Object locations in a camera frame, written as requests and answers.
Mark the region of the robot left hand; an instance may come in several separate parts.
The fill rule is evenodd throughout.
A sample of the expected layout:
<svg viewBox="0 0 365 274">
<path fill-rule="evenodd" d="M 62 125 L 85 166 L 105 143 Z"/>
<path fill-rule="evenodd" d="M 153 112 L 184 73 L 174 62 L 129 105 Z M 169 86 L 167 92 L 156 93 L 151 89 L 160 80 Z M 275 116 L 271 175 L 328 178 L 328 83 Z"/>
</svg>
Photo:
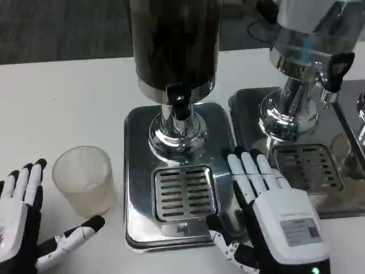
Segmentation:
<svg viewBox="0 0 365 274">
<path fill-rule="evenodd" d="M 38 243 L 45 159 L 11 171 L 1 181 L 1 273 L 41 273 L 63 262 L 105 225 L 95 215 Z"/>
</svg>

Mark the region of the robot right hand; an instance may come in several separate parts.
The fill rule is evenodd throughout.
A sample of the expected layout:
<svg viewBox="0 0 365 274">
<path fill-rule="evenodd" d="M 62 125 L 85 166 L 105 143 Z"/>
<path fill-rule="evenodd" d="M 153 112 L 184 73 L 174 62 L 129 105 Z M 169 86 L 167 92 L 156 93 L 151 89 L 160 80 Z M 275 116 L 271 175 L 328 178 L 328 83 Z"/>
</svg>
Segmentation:
<svg viewBox="0 0 365 274">
<path fill-rule="evenodd" d="M 236 217 L 248 233 L 247 240 L 230 236 L 222 219 L 207 217 L 226 259 L 246 273 L 330 273 L 330 250 L 307 192 L 293 188 L 258 149 L 236 147 L 222 157 L 240 207 Z"/>
</svg>

